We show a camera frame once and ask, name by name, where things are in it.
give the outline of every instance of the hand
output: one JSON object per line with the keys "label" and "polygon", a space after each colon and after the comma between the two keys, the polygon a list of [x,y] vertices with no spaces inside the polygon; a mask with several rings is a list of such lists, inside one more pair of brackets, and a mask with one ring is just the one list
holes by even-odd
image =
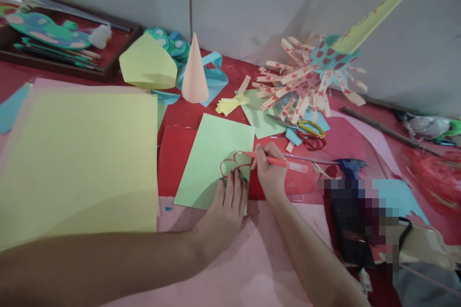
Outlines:
{"label": "hand", "polygon": [[253,160],[251,170],[258,169],[258,178],[263,188],[267,201],[285,196],[285,176],[287,168],[272,165],[267,161],[266,156],[279,158],[286,161],[285,156],[280,152],[274,142],[270,142],[264,148],[256,144],[256,159]]}
{"label": "hand", "polygon": [[246,179],[240,180],[240,170],[235,174],[233,171],[229,172],[226,193],[224,181],[222,178],[219,179],[213,204],[192,229],[206,266],[227,250],[240,230],[250,222],[250,216],[243,216],[247,201],[247,185]]}

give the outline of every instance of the pink marker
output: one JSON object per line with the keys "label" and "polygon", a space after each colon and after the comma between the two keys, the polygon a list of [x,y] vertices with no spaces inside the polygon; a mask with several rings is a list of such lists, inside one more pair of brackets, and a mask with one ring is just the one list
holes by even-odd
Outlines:
{"label": "pink marker", "polygon": [[[243,153],[253,159],[256,159],[255,153],[245,152],[245,151]],[[307,165],[302,165],[302,164],[290,162],[290,161],[284,161],[280,158],[275,158],[275,157],[269,157],[269,156],[266,156],[266,157],[267,157],[267,161],[273,165],[281,166],[283,168],[287,168],[291,170],[296,170],[301,173],[307,173],[307,171],[309,170],[309,166]]]}

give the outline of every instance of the red scissors handle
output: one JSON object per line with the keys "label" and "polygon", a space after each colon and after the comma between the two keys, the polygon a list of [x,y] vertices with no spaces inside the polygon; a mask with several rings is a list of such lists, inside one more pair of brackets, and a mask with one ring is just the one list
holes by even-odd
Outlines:
{"label": "red scissors handle", "polygon": [[[304,144],[313,149],[322,150],[327,147],[327,141],[325,140],[325,138],[313,135],[311,133],[301,132],[300,130],[296,130],[296,134],[298,134],[298,136],[301,138]],[[321,145],[316,145],[316,141],[320,141]]]}

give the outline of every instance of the yellow scissors handle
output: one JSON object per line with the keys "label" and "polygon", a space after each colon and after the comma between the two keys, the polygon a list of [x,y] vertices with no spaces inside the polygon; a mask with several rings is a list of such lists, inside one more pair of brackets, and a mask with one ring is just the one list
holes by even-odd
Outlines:
{"label": "yellow scissors handle", "polygon": [[[307,126],[302,125],[304,123],[314,127],[318,131],[318,133],[308,128]],[[323,129],[319,125],[317,125],[315,122],[308,121],[308,120],[298,121],[298,127],[303,129],[306,132],[317,135],[319,137],[322,137],[322,138],[325,137],[325,131],[323,131]]]}

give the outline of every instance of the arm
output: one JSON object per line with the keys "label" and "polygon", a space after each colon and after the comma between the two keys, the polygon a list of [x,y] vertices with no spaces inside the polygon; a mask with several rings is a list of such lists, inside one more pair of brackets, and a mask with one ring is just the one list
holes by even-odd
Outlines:
{"label": "arm", "polygon": [[275,143],[256,146],[258,178],[271,206],[301,285],[312,304],[320,306],[370,306],[359,286],[334,253],[317,236],[285,195],[286,169],[270,165],[266,155],[286,159]]}
{"label": "arm", "polygon": [[224,194],[221,179],[213,205],[190,232],[64,236],[6,250],[0,253],[0,306],[100,306],[187,280],[250,220],[243,222],[246,188],[237,172]]}

